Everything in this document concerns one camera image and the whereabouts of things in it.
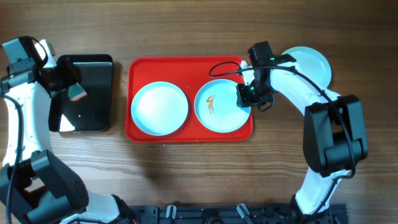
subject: black cable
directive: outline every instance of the black cable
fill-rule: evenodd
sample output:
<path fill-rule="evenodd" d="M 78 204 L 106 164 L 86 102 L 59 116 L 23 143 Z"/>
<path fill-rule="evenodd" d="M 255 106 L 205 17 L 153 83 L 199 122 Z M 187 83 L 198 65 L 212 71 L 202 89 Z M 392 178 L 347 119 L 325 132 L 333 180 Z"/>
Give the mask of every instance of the black cable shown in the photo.
<path fill-rule="evenodd" d="M 11 101 L 17 110 L 18 113 L 18 140 L 17 140 L 17 149 L 16 149 L 16 158 L 15 158 L 15 163 L 14 163 L 14 169 L 12 170 L 11 178 L 10 178 L 10 184 L 8 185 L 8 191 L 7 191 L 7 202 L 6 202 L 6 220 L 8 224 L 12 224 L 11 220 L 11 201 L 12 201 L 12 192 L 14 190 L 15 182 L 17 179 L 17 170 L 19 166 L 19 160 L 21 157 L 22 153 L 22 145 L 24 143 L 24 117 L 22 116 L 22 108 L 20 104 L 11 98 L 10 96 L 7 95 L 0 95 L 1 98 L 5 98 L 9 101 Z"/>
<path fill-rule="evenodd" d="M 271 108 L 271 107 L 274 105 L 274 103 L 275 103 L 275 93 L 272 92 L 272 94 L 271 94 L 271 103 L 270 103 L 270 105 L 267 106 L 267 107 L 264 108 L 264 109 L 261 109 L 261 106 L 262 106 L 262 105 L 259 103 L 258 106 L 257 106 L 257 108 L 258 108 L 258 110 L 259 110 L 260 112 L 265 112 L 266 110 L 268 110 L 269 108 Z"/>
<path fill-rule="evenodd" d="M 309 79 L 308 77 L 306 77 L 305 75 L 303 75 L 303 74 L 301 74 L 299 71 L 297 71 L 297 70 L 295 69 L 294 66 L 293 66 L 293 67 L 283 67 L 283 66 L 251 67 L 251 68 L 244 68 L 244 69 L 235 70 L 235 71 L 232 71 L 232 72 L 221 73 L 221 74 L 217 74 L 217 75 L 212 75 L 212 74 L 211 74 L 211 72 L 212 72 L 216 67 L 218 67 L 218 66 L 220 66 L 220 65 L 227 64 L 227 63 L 232 63 L 232 64 L 235 64 L 235 65 L 238 65 L 238 63 L 236 63 L 236 62 L 221 62 L 221 63 L 219 63 L 219 64 L 213 66 L 213 67 L 210 69 L 210 71 L 209 71 L 209 76 L 211 76 L 211 77 L 220 77 L 220 76 L 224 76 L 224 75 L 230 75 L 230 74 L 234 74 L 234 73 L 240 73 L 240 72 L 245 72 L 245 71 L 249 71 L 249 70 L 257 70 L 257 69 L 280 69 L 280 70 L 285 70 L 285 71 L 288 71 L 288 72 L 292 72 L 292 73 L 294 73 L 294 74 L 296 74 L 296 75 L 302 77 L 302 78 L 303 78 L 304 80 L 306 80 L 307 82 L 309 82 L 309 84 L 311 84 L 311 85 L 321 94 L 321 96 L 323 96 L 323 97 L 328 101 L 330 108 L 332 108 L 333 112 L 336 114 L 337 119 L 338 119 L 338 121 L 340 122 L 340 124 L 341 124 L 341 126 L 342 126 L 342 128 L 343 128 L 343 132 L 344 132 L 344 134 L 345 134 L 345 140 L 346 140 L 346 142 L 347 142 L 348 152 L 349 152 L 349 159 L 350 159 L 350 164 L 351 164 L 351 172 L 350 172 L 349 175 L 339 175 L 339 176 L 337 176 L 337 177 L 335 177 L 335 178 L 333 179 L 333 183 L 332 183 L 332 185 L 330 186 L 329 191 L 328 191 L 326 197 L 321 201 L 321 204 L 319 204 L 319 206 L 317 207 L 317 209 L 313 212 L 313 215 L 314 215 L 314 214 L 317 214 L 317 213 L 322 209 L 322 207 L 325 206 L 325 204 L 326 204 L 326 202 L 328 201 L 328 199 L 329 199 L 331 193 L 333 192 L 333 189 L 334 189 L 335 186 L 337 185 L 338 180 L 340 180 L 340 179 L 351 179 L 351 178 L 354 177 L 355 171 L 356 171 L 356 169 L 355 169 L 355 158 L 354 158 L 354 152 L 353 152 L 353 145 L 352 145 L 352 143 L 351 143 L 351 138 L 349 137 L 349 134 L 348 134 L 348 128 L 347 128 L 347 126 L 346 126 L 346 123 L 344 122 L 344 119 L 343 119 L 341 113 L 338 111 L 338 109 L 337 109 L 336 106 L 333 104 L 333 102 L 332 102 L 332 100 L 329 98 L 329 96 L 325 93 L 325 91 L 324 91 L 324 90 L 321 90 L 321 88 L 319 88 L 319 86 L 318 86 L 317 84 L 315 84 L 311 79 Z M 307 218 L 304 218 L 303 221 L 302 221 L 302 223 L 305 222 L 305 221 L 307 221 L 310 217 L 311 217 L 311 215 L 308 216 Z"/>

